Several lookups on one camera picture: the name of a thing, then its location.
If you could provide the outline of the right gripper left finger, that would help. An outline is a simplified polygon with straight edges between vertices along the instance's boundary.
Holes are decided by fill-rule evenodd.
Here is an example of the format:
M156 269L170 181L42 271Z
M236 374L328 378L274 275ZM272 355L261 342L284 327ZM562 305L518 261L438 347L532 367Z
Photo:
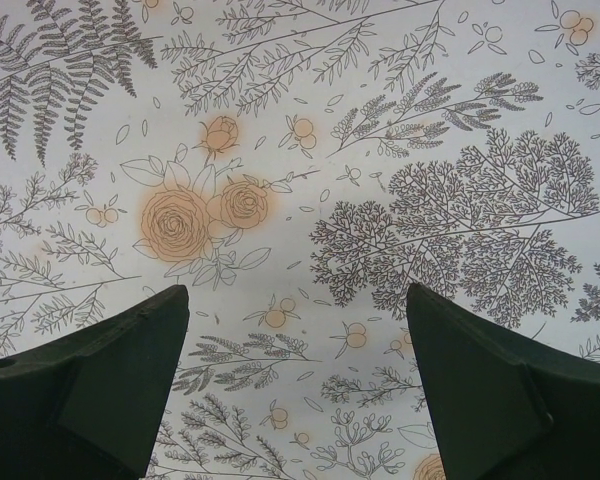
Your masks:
M174 285L0 359L0 479L145 477L188 323Z

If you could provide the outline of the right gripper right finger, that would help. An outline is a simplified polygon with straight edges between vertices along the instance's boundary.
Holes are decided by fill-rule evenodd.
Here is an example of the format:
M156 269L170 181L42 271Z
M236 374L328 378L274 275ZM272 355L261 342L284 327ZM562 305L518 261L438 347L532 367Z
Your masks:
M421 284L407 321L447 478L600 479L600 364Z

